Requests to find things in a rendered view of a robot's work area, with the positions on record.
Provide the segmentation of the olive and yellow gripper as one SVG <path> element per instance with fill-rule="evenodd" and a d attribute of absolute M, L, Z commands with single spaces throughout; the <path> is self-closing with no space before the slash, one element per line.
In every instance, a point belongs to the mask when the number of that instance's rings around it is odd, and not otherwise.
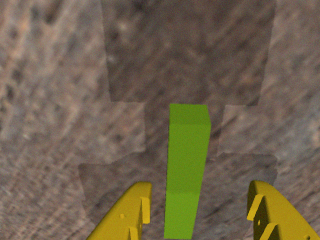
<path fill-rule="evenodd" d="M 86 240 L 141 240 L 142 225 L 150 223 L 151 198 L 151 182 L 134 183 Z M 253 240 L 320 240 L 293 205 L 264 181 L 249 184 L 247 220 L 253 221 Z"/>

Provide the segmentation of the lime green rod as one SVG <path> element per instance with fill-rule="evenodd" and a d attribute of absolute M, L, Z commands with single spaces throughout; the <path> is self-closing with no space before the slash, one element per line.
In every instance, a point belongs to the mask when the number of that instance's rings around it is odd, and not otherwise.
<path fill-rule="evenodd" d="M 164 238 L 192 238 L 210 130 L 207 105 L 170 104 Z"/>

